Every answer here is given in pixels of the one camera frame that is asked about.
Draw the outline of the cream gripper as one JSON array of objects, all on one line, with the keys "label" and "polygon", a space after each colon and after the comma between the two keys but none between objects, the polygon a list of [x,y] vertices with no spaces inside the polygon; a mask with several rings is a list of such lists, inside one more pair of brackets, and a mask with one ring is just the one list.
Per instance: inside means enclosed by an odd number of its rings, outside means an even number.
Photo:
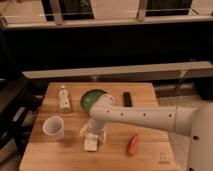
[{"label": "cream gripper", "polygon": [[106,129],[103,130],[97,130],[95,128],[92,128],[88,123],[86,123],[79,132],[80,137],[85,137],[87,134],[92,133],[94,135],[98,136],[98,140],[101,143],[105,143],[107,140],[107,135],[106,135]]}]

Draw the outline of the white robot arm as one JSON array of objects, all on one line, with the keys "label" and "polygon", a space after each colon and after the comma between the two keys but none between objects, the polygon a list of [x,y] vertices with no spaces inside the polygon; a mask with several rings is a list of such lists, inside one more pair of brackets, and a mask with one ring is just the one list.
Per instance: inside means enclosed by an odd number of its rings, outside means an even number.
[{"label": "white robot arm", "polygon": [[108,122],[117,122],[189,136],[189,171],[213,171],[213,103],[200,108],[122,107],[110,94],[87,92],[81,107],[89,114],[87,130],[93,134],[104,132]]}]

